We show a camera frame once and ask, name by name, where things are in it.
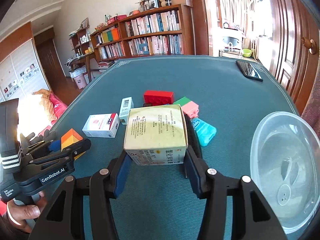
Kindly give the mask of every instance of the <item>picture frame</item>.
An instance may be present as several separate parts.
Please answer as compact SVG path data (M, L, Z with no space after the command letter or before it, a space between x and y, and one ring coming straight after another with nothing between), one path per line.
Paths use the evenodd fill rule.
M88 23L89 23L89 18L87 17L86 19L84 19L81 23L80 29L85 29L88 27Z
M154 8L159 8L158 0L143 0L143 10L152 10Z

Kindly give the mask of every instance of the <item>door handle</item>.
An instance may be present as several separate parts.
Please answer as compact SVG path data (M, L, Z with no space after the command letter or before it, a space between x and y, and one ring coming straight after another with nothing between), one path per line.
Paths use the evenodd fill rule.
M314 40L309 40L308 38L302 37L301 42L303 46L305 46L311 54L317 53L317 44Z

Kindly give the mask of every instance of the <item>human hand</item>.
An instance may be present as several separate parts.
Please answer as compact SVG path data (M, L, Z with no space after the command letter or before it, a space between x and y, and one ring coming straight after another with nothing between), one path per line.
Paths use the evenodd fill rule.
M47 204L44 192L40 191L40 200L36 205L17 206L13 200L7 203L8 219L11 225L26 233L31 233L32 229L26 223L26 219L38 218Z

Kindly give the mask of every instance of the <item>plastic bowl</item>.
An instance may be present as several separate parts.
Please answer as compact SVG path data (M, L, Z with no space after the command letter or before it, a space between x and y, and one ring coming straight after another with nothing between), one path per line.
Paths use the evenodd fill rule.
M306 121L288 112L261 120L253 135L251 177L286 234L313 217L320 200L320 142Z
M242 52L244 57L250 57L252 54L251 49L242 49Z

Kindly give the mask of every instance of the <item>green tablecloth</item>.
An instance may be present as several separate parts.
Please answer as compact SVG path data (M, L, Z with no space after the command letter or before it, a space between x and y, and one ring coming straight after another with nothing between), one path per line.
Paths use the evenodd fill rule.
M68 107L53 130L70 128L80 135L90 114L118 113L121 100L143 104L145 90L173 91L199 104L199 118L215 126L217 135L203 148L209 167L226 176L250 175L250 147L258 123L274 111L297 113L282 86L262 66L253 64L263 82L245 78L235 59L209 56L163 56L119 60L96 78ZM75 161L76 177L106 167L123 149L125 126L115 138L90 138L92 147ZM120 239L197 239L205 200L192 193L177 165L137 166L132 163L124 192L111 201ZM88 199L85 230L91 239ZM230 239L232 199L228 199L225 239Z

